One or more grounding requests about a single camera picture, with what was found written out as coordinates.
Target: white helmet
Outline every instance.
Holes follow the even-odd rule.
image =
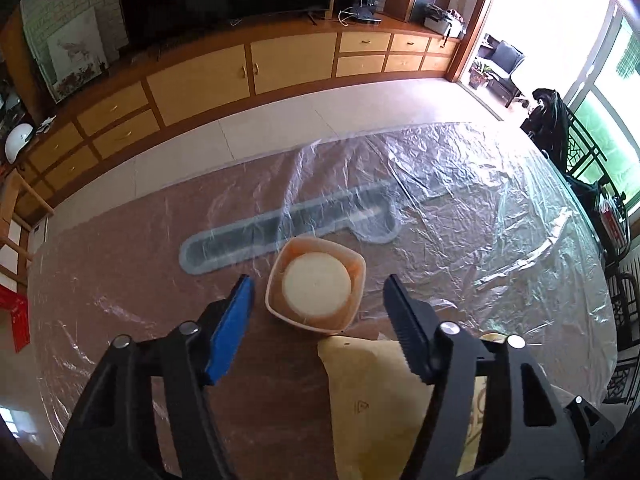
[[[9,164],[15,162],[15,158],[18,156],[18,152],[23,149],[27,142],[31,139],[31,133],[33,132],[33,126],[27,123],[18,124],[6,138],[4,143],[4,154]]]

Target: tv cabinet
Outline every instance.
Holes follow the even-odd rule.
[[[149,148],[269,102],[342,86],[442,77],[458,40],[383,16],[343,27],[306,17],[211,32],[171,50],[121,59],[67,98],[51,129],[18,156],[18,170],[52,206]],[[16,212],[44,215],[25,194]]]

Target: paper bag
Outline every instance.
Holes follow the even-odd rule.
[[[397,341],[333,336],[318,343],[329,378],[335,466],[340,480],[398,480],[414,447],[432,386],[411,373]],[[486,378],[476,378],[458,474],[478,454]]]

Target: armchair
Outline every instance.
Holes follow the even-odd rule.
[[[487,88],[494,94],[507,99],[505,108],[509,108],[511,103],[519,99],[522,92],[511,80],[511,74],[524,61],[524,54],[506,41],[501,41],[490,58],[486,60],[490,67],[493,79]]]

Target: screw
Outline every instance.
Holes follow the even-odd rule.
[[[456,335],[457,333],[460,333],[460,327],[453,321],[445,321],[441,323],[440,330],[449,335]]]
[[[129,343],[131,343],[131,338],[126,334],[117,335],[113,338],[113,341],[111,341],[111,345],[114,348],[126,348],[129,346]]]
[[[524,342],[524,339],[521,338],[519,335],[510,335],[507,338],[507,343],[509,343],[509,345],[513,348],[524,348],[526,343]]]
[[[200,327],[193,321],[185,321],[180,325],[179,330],[182,335],[191,335],[200,330]]]

